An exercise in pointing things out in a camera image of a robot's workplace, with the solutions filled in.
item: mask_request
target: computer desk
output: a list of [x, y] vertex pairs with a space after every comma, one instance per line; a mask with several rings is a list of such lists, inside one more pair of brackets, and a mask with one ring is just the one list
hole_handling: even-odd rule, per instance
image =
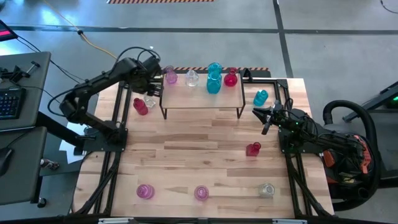
[[30, 131], [10, 148], [14, 150], [8, 171], [0, 177], [0, 205], [9, 203], [35, 201], [40, 191], [37, 191], [37, 182], [40, 171], [40, 159], [43, 156], [47, 129], [45, 127], [33, 130], [2, 132], [0, 134], [0, 148], [6, 147], [12, 140], [21, 134]]
[[[42, 176], [40, 159], [43, 156], [47, 132], [70, 144], [76, 145], [77, 133], [67, 129], [39, 111], [45, 78], [50, 63], [50, 52], [0, 56], [0, 67], [13, 71], [17, 65], [27, 71], [37, 62], [40, 67], [31, 71], [30, 78], [22, 78], [18, 84], [26, 89], [25, 100], [18, 119], [0, 120], [0, 147], [7, 146], [18, 135], [34, 128], [18, 140], [12, 148], [15, 150], [10, 168], [0, 177], [0, 205], [39, 201]], [[0, 88], [9, 88], [15, 84], [4, 80]]]

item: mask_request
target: red glass cup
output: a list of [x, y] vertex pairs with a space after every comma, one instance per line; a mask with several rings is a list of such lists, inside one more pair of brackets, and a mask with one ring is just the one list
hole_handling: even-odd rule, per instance
[[132, 105], [137, 110], [138, 114], [145, 115], [148, 113], [148, 107], [145, 105], [144, 100], [135, 98]]
[[236, 71], [230, 69], [229, 73], [224, 77], [224, 84], [226, 86], [235, 86], [238, 82], [238, 78], [236, 77]]
[[260, 149], [258, 148], [258, 145], [256, 145], [256, 143], [246, 146], [246, 156], [258, 156], [258, 154], [260, 153]]

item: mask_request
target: cyan glass bottle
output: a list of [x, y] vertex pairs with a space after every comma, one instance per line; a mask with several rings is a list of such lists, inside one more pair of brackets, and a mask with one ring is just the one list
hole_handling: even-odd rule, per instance
[[266, 102], [267, 98], [268, 98], [268, 93], [265, 90], [260, 90], [256, 93], [253, 103], [256, 106], [262, 106]]
[[207, 76], [207, 91], [210, 94], [217, 94], [221, 88], [221, 74], [218, 72], [211, 72]]
[[221, 72], [223, 71], [223, 67], [219, 64], [219, 63], [211, 63], [209, 64], [209, 66], [207, 67], [208, 73], [212, 73], [212, 72], [217, 72], [219, 74], [221, 74]]

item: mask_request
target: clear glass cup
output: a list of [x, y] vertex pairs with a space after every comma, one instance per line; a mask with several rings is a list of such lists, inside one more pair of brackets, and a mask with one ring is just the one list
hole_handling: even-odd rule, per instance
[[144, 102], [145, 102], [145, 105], [147, 105], [147, 107], [149, 107], [149, 108], [153, 108], [156, 104], [154, 99], [152, 99], [152, 97], [150, 97], [150, 96], [144, 96]]
[[185, 74], [185, 84], [187, 86], [197, 86], [199, 84], [199, 75], [194, 70], [189, 70]]

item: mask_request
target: orange component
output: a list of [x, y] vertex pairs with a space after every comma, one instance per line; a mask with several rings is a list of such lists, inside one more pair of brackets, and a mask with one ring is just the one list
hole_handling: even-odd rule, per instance
[[362, 163], [361, 163], [361, 170], [362, 170], [362, 173], [367, 174], [367, 173], [368, 173], [368, 165], [369, 165], [369, 164], [371, 163], [371, 161], [372, 161], [372, 158], [371, 158], [371, 154], [370, 154], [370, 152], [369, 152], [368, 145], [367, 145], [366, 142], [363, 141], [359, 136], [355, 135], [354, 137], [355, 137], [356, 139], [358, 139], [359, 142], [360, 142], [360, 143], [363, 145], [363, 147], [364, 147], [364, 151], [363, 151], [364, 159], [363, 159], [363, 161], [362, 161]]
[[331, 168], [333, 165], [335, 165], [335, 158], [333, 158], [333, 155], [330, 151], [323, 151], [323, 158], [325, 158], [325, 164], [327, 168]]
[[328, 176], [326, 176], [326, 180], [327, 180], [328, 184], [337, 184], [338, 183], [337, 181], [333, 180], [332, 178], [330, 178]]

